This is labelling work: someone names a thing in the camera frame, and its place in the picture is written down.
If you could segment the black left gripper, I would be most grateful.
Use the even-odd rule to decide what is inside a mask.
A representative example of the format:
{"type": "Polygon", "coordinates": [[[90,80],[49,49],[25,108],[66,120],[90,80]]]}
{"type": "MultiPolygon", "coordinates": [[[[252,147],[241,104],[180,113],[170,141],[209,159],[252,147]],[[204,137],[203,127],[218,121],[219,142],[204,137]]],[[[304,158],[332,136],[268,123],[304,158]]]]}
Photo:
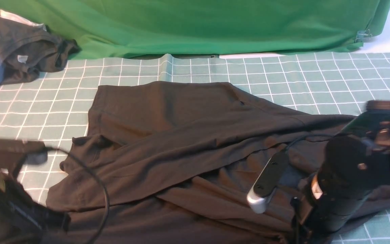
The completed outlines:
{"type": "Polygon", "coordinates": [[[9,210],[16,230],[10,244],[38,244],[48,231],[66,232],[71,222],[68,213],[35,202],[24,190],[9,190],[9,210]]]}

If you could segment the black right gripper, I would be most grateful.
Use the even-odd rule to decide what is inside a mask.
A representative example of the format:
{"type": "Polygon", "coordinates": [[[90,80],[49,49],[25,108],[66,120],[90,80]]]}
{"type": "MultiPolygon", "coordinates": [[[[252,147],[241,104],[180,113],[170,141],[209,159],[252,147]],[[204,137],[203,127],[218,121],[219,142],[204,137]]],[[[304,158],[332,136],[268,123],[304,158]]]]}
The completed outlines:
{"type": "Polygon", "coordinates": [[[377,149],[390,151],[390,101],[368,101],[365,111],[347,124],[341,135],[364,138],[377,149]]]}

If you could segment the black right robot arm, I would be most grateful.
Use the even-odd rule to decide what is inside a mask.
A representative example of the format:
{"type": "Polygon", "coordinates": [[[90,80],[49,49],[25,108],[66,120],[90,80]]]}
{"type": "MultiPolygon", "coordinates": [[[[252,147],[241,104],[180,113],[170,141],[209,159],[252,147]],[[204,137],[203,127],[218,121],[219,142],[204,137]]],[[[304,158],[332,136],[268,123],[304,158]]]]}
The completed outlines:
{"type": "Polygon", "coordinates": [[[337,232],[384,185],[390,185],[390,101],[371,100],[327,142],[324,162],[304,189],[300,222],[314,235],[337,232]]]}

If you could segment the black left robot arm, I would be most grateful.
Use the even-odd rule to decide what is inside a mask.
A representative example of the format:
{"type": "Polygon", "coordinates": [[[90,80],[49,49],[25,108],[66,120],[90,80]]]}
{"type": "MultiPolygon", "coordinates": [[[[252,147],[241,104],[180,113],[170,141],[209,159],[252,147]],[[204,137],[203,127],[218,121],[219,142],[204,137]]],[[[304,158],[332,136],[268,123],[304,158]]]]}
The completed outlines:
{"type": "Polygon", "coordinates": [[[67,231],[71,218],[37,203],[11,175],[0,172],[0,244],[38,244],[48,231],[67,231]]]}

